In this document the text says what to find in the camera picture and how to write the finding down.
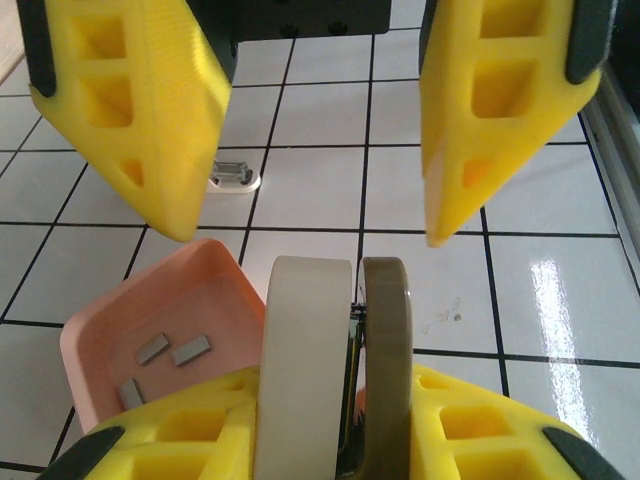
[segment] pink tray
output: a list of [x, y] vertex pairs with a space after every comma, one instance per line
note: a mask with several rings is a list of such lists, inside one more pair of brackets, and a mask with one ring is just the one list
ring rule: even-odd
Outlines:
[[[215, 240], [187, 245], [74, 315], [60, 346], [86, 433], [124, 411], [118, 387], [133, 377], [147, 402], [260, 364], [265, 306]], [[164, 333], [171, 347], [147, 366], [135, 352]], [[212, 351], [178, 368], [171, 350], [206, 334]]]

